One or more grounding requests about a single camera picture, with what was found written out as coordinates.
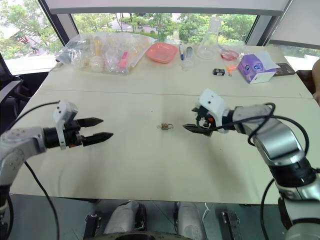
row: pen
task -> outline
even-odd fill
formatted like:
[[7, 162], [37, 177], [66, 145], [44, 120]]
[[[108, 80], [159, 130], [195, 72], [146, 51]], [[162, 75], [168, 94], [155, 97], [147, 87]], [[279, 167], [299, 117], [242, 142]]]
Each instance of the pen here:
[[180, 51], [180, 59], [183, 61], [185, 59], [184, 56], [184, 48], [182, 47], [182, 44], [179, 45], [179, 51]]

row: pink plate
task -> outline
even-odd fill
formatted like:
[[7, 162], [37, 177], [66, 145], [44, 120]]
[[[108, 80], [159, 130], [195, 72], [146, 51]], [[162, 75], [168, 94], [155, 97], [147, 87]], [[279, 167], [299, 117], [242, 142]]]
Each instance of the pink plate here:
[[157, 42], [146, 51], [146, 55], [158, 63], [167, 64], [174, 59], [178, 49], [164, 42]]

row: window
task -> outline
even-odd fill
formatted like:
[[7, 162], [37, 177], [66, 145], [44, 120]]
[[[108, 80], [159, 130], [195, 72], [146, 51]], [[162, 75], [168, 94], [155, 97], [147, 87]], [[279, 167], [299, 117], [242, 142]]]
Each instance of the window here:
[[172, 44], [199, 44], [210, 18], [220, 17], [219, 42], [245, 41], [256, 15], [200, 13], [77, 13], [72, 14], [80, 33], [130, 32]]
[[277, 44], [269, 44], [269, 46], [278, 47], [295, 71], [311, 70], [315, 62], [320, 58], [320, 49]]
[[51, 69], [62, 47], [37, 0], [0, 1], [0, 51], [12, 74]]

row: black chair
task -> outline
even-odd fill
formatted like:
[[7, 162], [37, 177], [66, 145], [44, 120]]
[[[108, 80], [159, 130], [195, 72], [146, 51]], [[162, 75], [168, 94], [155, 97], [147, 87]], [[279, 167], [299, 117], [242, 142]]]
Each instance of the black chair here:
[[21, 76], [13, 76], [0, 53], [0, 134], [13, 122], [29, 101], [30, 90]]

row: floor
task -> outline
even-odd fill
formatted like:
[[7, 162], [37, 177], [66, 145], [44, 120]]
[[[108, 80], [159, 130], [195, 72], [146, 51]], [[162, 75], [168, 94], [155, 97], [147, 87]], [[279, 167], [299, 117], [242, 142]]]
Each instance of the floor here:
[[[11, 196], [14, 207], [14, 224], [9, 240], [54, 240], [56, 227], [52, 210], [45, 197], [13, 194]], [[76, 199], [52, 198], [56, 207], [60, 223], [61, 240], [82, 240], [85, 231], [85, 218], [88, 214], [103, 213], [101, 228], [97, 235], [103, 232], [113, 210], [123, 200], [101, 200], [99, 203], [90, 203]], [[149, 231], [175, 233], [173, 208], [174, 202], [167, 201], [139, 201], [147, 209], [147, 227]], [[197, 203], [202, 215], [204, 203]], [[208, 240], [224, 240], [222, 238], [219, 221], [221, 211], [235, 211], [240, 219], [239, 228], [243, 240], [263, 240], [259, 222], [258, 205], [207, 203], [210, 212], [207, 214], [204, 225]], [[282, 226], [278, 207], [265, 207], [265, 226], [272, 240], [283, 240], [286, 229]]]

